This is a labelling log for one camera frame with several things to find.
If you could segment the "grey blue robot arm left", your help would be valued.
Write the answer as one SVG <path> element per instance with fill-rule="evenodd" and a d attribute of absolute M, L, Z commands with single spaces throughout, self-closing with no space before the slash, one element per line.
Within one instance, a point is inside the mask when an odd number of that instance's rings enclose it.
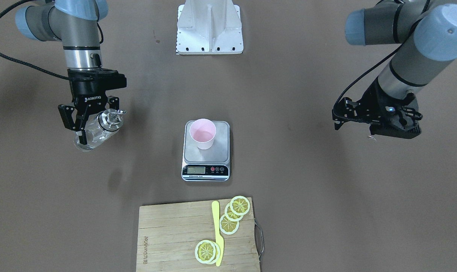
<path fill-rule="evenodd" d="M 418 136 L 416 94 L 457 59 L 457 0 L 381 0 L 348 15 L 345 38 L 351 45 L 399 47 L 359 100 L 339 96 L 335 130 L 359 122 L 369 124 L 372 135 Z"/>

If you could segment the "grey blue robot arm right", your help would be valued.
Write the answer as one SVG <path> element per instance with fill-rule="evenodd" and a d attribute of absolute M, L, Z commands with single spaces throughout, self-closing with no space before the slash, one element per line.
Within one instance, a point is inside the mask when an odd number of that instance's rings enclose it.
<path fill-rule="evenodd" d="M 94 150 L 123 126 L 119 98 L 106 91 L 125 88 L 127 79 L 102 67 L 98 22 L 108 14 L 105 0 L 52 0 L 16 12 L 15 23 L 27 38 L 59 41 L 64 47 L 72 101 L 58 107 L 74 144 Z"/>

